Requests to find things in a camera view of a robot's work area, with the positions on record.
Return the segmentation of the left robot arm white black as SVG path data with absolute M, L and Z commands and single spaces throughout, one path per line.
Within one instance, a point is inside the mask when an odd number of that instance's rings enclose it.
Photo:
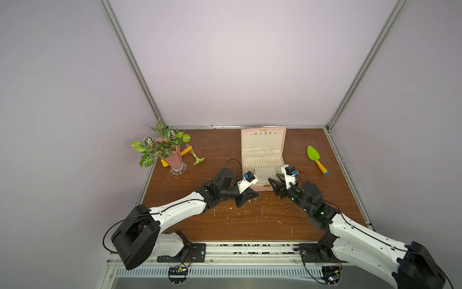
M 258 177 L 248 171 L 241 180 L 233 170 L 222 168 L 214 179 L 189 195 L 159 207 L 141 204 L 110 229 L 114 253 L 118 254 L 126 270 L 142 265 L 150 257 L 168 256 L 180 260 L 188 255 L 189 241 L 179 232 L 167 233 L 177 223 L 215 208 L 220 202 L 233 200 L 242 207 L 258 196 L 252 186 Z

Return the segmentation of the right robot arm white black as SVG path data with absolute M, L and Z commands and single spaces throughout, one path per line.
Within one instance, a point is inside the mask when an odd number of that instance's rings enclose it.
M 337 205 L 324 200 L 314 183 L 298 187 L 281 173 L 268 181 L 279 198 L 290 199 L 325 232 L 318 242 L 321 255 L 357 266 L 395 289 L 442 289 L 452 285 L 426 247 L 393 240 L 355 222 Z

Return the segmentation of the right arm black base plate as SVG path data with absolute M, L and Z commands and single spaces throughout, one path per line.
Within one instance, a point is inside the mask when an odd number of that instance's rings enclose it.
M 337 263 L 340 260 L 333 253 L 333 243 L 337 237 L 325 233 L 317 243 L 300 243 L 294 248 L 304 263 Z

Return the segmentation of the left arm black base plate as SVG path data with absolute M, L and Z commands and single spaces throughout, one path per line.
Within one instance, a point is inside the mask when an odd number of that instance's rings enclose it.
M 153 251 L 158 263 L 204 263 L 205 243 L 192 243 L 181 232 L 161 234 Z

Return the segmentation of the pink jewelry box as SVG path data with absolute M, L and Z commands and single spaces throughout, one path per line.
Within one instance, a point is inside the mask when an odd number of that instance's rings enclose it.
M 271 191 L 269 179 L 277 178 L 285 164 L 282 154 L 286 128 L 269 127 L 241 130 L 241 164 L 243 171 L 256 175 L 258 182 L 252 185 L 254 191 Z

